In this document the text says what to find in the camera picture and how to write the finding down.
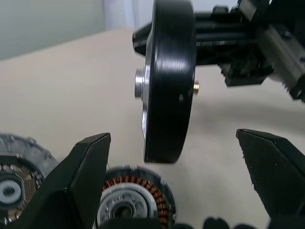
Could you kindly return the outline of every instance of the silver bearing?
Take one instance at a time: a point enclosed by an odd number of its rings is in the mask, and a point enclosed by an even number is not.
[[[102,193],[98,227],[112,218],[155,218],[158,210],[151,193],[141,185],[121,183]]]

